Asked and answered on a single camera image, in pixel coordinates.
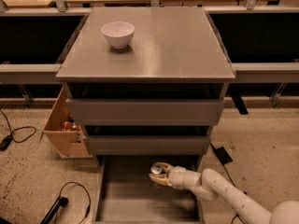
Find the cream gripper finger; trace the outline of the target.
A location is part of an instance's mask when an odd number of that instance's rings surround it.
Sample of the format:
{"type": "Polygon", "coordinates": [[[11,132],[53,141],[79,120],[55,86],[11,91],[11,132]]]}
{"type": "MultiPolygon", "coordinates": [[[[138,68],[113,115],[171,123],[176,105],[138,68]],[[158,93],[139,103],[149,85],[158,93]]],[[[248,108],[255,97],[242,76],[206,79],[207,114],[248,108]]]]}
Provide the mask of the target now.
{"type": "Polygon", "coordinates": [[[166,162],[155,162],[150,170],[153,173],[167,173],[169,170],[171,170],[173,166],[166,162]]]}
{"type": "Polygon", "coordinates": [[[158,183],[158,184],[160,184],[160,185],[168,186],[168,187],[171,187],[171,186],[172,186],[171,182],[169,181],[169,179],[167,178],[166,175],[149,174],[149,178],[150,178],[153,182],[158,183]]]}

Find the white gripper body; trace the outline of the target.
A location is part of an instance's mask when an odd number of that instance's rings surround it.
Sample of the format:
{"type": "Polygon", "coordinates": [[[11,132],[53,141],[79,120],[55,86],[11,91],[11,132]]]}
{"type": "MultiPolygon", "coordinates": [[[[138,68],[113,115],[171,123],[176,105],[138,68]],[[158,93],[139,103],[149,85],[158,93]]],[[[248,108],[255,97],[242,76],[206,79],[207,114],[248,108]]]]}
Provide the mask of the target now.
{"type": "Polygon", "coordinates": [[[170,186],[174,189],[193,190],[200,186],[201,174],[180,166],[173,167],[167,177],[170,186]]]}

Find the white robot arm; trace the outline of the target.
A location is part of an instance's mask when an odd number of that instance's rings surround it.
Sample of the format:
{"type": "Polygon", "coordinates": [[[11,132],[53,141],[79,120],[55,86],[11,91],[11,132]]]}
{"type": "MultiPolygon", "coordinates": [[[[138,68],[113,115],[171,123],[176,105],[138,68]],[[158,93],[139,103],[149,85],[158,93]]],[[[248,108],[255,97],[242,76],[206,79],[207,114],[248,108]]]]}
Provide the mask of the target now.
{"type": "Polygon", "coordinates": [[[246,224],[299,224],[299,202],[283,202],[270,212],[213,169],[198,173],[156,162],[150,168],[149,178],[173,189],[186,189],[199,200],[216,201],[222,197],[246,224]]]}

